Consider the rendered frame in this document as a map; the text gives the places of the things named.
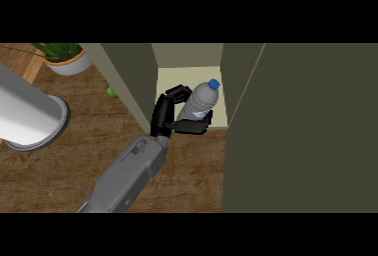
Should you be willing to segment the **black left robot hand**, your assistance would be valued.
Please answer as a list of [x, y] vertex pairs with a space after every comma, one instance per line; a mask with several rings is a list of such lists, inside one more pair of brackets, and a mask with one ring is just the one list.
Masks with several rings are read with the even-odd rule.
[[199, 120], [174, 120], [174, 105], [186, 102], [190, 94], [189, 87], [177, 85], [159, 95], [150, 119], [150, 135], [153, 137], [170, 137], [171, 132], [192, 135], [202, 135], [207, 132], [212, 112], [208, 112]]

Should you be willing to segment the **clear water bottle blue cap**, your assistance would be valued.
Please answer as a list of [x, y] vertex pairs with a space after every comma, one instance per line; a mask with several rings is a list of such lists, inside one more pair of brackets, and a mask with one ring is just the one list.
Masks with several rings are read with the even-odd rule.
[[180, 110], [177, 119], [202, 120], [209, 110], [217, 104], [218, 100], [218, 87], [220, 82], [211, 79], [208, 82], [201, 83], [187, 98], [184, 106]]

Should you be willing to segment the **olive wooden cabinet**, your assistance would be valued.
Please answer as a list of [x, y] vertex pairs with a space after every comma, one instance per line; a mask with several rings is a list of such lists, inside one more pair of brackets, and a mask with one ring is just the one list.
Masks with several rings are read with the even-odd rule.
[[178, 84], [193, 87], [211, 79], [220, 82], [220, 94], [209, 128], [230, 126], [261, 43], [84, 43], [81, 47], [143, 129], [150, 126], [159, 94]]

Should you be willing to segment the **dark olive cabinet door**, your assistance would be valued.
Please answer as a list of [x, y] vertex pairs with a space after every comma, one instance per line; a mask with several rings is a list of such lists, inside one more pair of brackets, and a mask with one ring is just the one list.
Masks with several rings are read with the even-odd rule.
[[378, 212], [378, 44], [270, 44], [226, 137], [226, 212]]

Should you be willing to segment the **white cylinder with grey rim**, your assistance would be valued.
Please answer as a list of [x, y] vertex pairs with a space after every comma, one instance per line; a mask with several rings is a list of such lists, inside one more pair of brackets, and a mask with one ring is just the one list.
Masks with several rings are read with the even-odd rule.
[[43, 91], [0, 64], [0, 138], [20, 152], [47, 147], [71, 119], [66, 101]]

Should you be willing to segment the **green plant in white pot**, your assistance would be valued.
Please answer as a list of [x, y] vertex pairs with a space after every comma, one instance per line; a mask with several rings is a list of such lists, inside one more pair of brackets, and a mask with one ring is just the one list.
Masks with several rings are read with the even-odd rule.
[[40, 53], [4, 46], [4, 49], [16, 50], [38, 56], [51, 71], [62, 76], [80, 74], [91, 66], [91, 60], [78, 43], [32, 43]]

